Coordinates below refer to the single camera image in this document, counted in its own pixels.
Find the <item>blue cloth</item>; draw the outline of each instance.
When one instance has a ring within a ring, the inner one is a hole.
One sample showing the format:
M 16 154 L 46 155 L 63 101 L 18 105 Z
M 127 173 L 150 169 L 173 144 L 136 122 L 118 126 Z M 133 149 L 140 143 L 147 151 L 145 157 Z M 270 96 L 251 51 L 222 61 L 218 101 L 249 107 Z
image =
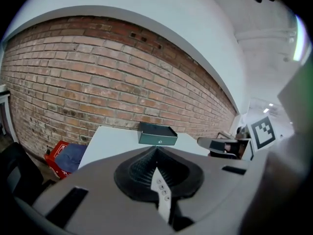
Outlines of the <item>blue cloth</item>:
M 60 152 L 54 162 L 61 170 L 73 173 L 77 171 L 86 149 L 87 145 L 70 143 Z

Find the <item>red crate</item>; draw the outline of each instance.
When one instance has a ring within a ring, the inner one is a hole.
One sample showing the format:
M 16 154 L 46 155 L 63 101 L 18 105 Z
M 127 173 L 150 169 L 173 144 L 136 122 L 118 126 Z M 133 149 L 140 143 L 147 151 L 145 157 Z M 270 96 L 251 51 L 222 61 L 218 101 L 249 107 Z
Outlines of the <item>red crate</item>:
M 68 146 L 68 144 L 69 144 L 68 142 L 59 141 L 49 155 L 45 154 L 45 160 L 48 163 L 48 166 L 53 170 L 54 174 L 56 174 L 56 176 L 59 177 L 60 179 L 67 177 L 71 173 L 61 170 L 54 162 L 54 160 L 59 155 L 59 153 L 63 151 L 65 147 Z

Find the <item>white table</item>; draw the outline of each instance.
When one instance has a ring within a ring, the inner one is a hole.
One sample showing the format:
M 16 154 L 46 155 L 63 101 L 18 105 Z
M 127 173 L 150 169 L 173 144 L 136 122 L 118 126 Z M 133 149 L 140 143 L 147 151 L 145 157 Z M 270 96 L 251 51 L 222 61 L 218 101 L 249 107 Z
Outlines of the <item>white table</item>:
M 93 161 L 149 146 L 151 145 L 138 143 L 136 130 L 100 126 L 93 135 L 78 169 Z M 210 153 L 209 150 L 200 147 L 197 141 L 187 133 L 178 133 L 175 145 L 169 147 L 203 156 Z
M 0 93 L 0 104 L 4 103 L 5 115 L 6 115 L 6 119 L 8 121 L 9 129 L 10 129 L 10 133 L 11 133 L 11 136 L 13 138 L 13 141 L 14 142 L 19 142 L 17 137 L 16 137 L 16 134 L 15 134 L 15 131 L 14 131 L 14 128 L 13 128 L 13 124 L 12 124 L 12 120 L 11 120 L 10 108 L 9 108 L 9 100 L 8 100 L 9 96 L 10 96 L 10 92 L 9 91 L 1 92 Z M 2 122 L 3 134 L 5 135 L 6 132 L 5 132 L 5 129 L 4 129 L 4 123 L 3 123 L 3 118 L 2 118 L 2 115 L 1 115 L 1 111 L 0 111 L 0 121 Z

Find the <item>floor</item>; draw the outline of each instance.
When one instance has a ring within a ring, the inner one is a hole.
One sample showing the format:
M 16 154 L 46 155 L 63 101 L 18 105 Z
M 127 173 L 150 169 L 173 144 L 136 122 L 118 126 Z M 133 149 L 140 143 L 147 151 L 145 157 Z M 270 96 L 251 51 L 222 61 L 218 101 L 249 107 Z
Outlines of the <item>floor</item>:
M 8 147 L 10 144 L 13 143 L 13 140 L 8 135 L 0 134 L 0 152 L 4 151 L 6 147 Z M 53 181 L 59 181 L 59 178 L 57 178 L 53 171 L 49 168 L 49 166 L 41 163 L 40 161 L 34 159 L 33 157 L 29 156 L 31 160 L 34 162 L 34 164 L 38 167 L 41 174 L 44 177 L 44 182 L 51 179 Z

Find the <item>brick wall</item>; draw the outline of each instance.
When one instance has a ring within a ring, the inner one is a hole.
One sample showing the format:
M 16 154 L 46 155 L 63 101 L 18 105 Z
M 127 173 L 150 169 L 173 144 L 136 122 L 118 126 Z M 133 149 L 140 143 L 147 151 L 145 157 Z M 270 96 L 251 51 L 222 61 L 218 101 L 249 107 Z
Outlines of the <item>brick wall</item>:
M 216 137 L 235 116 L 190 56 L 108 18 L 60 18 L 19 33 L 7 44 L 1 80 L 19 140 L 41 156 L 59 140 L 87 144 L 100 125 L 136 129 L 146 121 Z

